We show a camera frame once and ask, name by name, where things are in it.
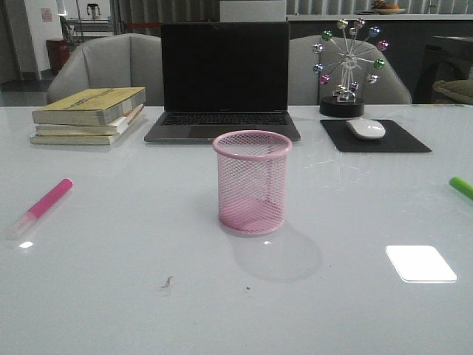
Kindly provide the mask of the fruit bowl on counter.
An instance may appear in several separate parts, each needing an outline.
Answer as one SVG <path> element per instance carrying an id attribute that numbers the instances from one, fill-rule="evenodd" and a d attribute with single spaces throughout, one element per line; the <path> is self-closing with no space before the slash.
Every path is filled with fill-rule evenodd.
<path id="1" fill-rule="evenodd" d="M 391 4 L 388 1 L 374 0 L 371 4 L 372 10 L 381 15 L 395 15 L 405 12 L 405 9 L 397 4 Z"/>

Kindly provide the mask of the white box behind laptop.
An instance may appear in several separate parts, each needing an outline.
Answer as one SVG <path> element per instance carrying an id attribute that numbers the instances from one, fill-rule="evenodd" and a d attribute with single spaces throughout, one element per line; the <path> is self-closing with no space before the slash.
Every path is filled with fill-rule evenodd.
<path id="1" fill-rule="evenodd" d="M 285 22 L 286 1 L 220 1 L 221 22 Z"/>

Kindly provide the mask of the olive cushion seat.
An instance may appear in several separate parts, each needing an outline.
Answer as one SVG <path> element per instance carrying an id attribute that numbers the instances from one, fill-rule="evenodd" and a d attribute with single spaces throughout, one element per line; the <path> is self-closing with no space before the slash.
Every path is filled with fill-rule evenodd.
<path id="1" fill-rule="evenodd" d="M 436 81 L 432 88 L 438 101 L 472 105 L 472 79 Z"/>

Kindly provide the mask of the white computer mouse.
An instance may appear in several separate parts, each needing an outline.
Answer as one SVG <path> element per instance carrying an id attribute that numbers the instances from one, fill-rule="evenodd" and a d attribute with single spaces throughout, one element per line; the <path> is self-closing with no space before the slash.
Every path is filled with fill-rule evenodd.
<path id="1" fill-rule="evenodd" d="M 348 129 L 359 139 L 376 140 L 385 136 L 384 126 L 376 120 L 356 118 L 346 121 Z"/>

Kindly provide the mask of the ferris wheel desk toy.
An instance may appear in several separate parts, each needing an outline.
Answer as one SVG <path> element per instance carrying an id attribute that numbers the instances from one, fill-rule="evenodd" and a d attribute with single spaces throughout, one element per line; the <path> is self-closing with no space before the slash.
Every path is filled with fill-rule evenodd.
<path id="1" fill-rule="evenodd" d="M 327 44 L 332 44 L 336 51 L 335 61 L 329 64 L 321 62 L 313 65 L 313 71 L 319 77 L 322 86 L 331 83 L 333 75 L 338 73 L 339 80 L 332 94 L 320 99 L 319 111 L 323 115 L 335 118 L 355 118 L 364 114 L 364 102 L 358 95 L 361 82 L 355 77 L 355 71 L 363 72 L 365 82 L 374 84 L 379 75 L 377 71 L 385 68 L 387 61 L 382 58 L 368 59 L 371 49 L 362 49 L 366 41 L 358 41 L 358 34 L 366 25 L 364 18 L 349 21 L 341 18 L 337 21 L 337 28 L 343 35 L 343 43 L 338 45 L 333 32 L 325 30 L 321 34 L 321 43 L 314 44 L 312 51 L 320 55 Z"/>

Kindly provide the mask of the top yellow book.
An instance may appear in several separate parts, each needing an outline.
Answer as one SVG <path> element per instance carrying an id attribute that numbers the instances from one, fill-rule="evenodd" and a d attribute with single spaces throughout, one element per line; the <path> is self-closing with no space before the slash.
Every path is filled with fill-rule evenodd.
<path id="1" fill-rule="evenodd" d="M 144 87 L 85 89 L 32 112 L 35 124 L 103 126 L 146 102 Z"/>

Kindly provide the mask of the green highlighter pen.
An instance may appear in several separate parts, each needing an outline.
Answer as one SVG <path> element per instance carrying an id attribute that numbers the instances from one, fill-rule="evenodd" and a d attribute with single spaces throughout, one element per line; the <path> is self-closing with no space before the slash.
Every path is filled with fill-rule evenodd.
<path id="1" fill-rule="evenodd" d="M 461 177 L 455 176 L 449 180 L 449 185 L 470 200 L 473 200 L 473 186 Z"/>

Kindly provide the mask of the pink highlighter pen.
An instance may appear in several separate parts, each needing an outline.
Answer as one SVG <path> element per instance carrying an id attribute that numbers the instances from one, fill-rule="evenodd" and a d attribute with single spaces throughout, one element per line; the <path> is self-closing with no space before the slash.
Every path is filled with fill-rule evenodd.
<path id="1" fill-rule="evenodd" d="M 73 182 L 64 178 L 33 204 L 10 228 L 6 240 L 17 240 L 24 235 L 37 220 L 48 212 L 71 188 Z"/>

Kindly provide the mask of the red trash bin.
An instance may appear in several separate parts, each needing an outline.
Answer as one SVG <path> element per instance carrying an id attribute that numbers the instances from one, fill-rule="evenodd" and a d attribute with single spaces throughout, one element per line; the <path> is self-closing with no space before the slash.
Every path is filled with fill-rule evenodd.
<path id="1" fill-rule="evenodd" d="M 52 74 L 57 75 L 69 59 L 68 42 L 66 39 L 53 38 L 46 40 L 46 46 Z"/>

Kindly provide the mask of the bottom yellow book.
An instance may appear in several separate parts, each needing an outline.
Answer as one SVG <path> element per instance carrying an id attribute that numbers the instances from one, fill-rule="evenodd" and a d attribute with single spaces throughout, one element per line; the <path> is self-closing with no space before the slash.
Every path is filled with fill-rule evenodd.
<path id="1" fill-rule="evenodd" d="M 30 142 L 34 144 L 46 144 L 46 145 L 111 145 L 121 135 L 47 135 L 47 136 L 42 136 L 42 135 L 38 135 L 35 131 L 35 133 L 30 137 Z"/>

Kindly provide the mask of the dark grey laptop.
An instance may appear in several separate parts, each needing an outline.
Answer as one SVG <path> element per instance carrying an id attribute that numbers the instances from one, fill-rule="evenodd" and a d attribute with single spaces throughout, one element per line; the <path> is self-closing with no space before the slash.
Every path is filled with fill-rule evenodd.
<path id="1" fill-rule="evenodd" d="M 287 110 L 287 22 L 164 24 L 164 112 L 147 143 L 208 143 L 239 130 L 300 134 Z"/>

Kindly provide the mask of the pink mesh pen holder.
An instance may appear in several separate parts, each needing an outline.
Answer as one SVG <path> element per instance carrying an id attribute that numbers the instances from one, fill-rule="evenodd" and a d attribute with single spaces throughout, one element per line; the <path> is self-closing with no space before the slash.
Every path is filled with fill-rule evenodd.
<path id="1" fill-rule="evenodd" d="M 275 132 L 240 130 L 216 137 L 219 220 L 243 235 L 276 231 L 285 220 L 287 155 L 292 141 Z"/>

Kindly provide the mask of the black mouse pad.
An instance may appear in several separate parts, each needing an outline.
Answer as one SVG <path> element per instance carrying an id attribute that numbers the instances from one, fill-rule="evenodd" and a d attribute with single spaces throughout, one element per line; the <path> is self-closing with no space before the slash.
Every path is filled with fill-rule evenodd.
<path id="1" fill-rule="evenodd" d="M 380 138 L 356 135 L 346 119 L 320 120 L 324 130 L 340 152 L 358 153 L 428 153 L 432 150 L 393 120 L 379 120 L 384 127 Z"/>

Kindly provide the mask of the middle cream book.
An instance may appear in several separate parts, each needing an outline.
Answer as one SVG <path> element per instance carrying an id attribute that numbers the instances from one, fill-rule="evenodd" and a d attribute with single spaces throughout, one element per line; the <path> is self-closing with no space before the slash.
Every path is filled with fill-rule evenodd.
<path id="1" fill-rule="evenodd" d="M 143 104 L 136 106 L 133 110 L 120 116 L 116 120 L 104 126 L 73 126 L 40 124 L 36 127 L 38 135 L 121 135 L 132 125 L 144 108 Z"/>

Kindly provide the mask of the yellow book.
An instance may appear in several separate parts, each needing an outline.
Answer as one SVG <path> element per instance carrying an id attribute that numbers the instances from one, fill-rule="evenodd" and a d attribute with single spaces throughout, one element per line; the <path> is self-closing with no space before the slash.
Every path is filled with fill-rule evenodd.
<path id="1" fill-rule="evenodd" d="M 111 145 L 121 135 L 47 135 L 47 136 L 42 136 L 42 135 L 38 135 L 35 131 L 35 133 L 30 137 L 30 142 L 34 144 L 46 144 L 46 145 Z"/>
<path id="2" fill-rule="evenodd" d="M 146 102 L 144 87 L 85 89 L 32 112 L 35 124 L 103 126 Z"/>

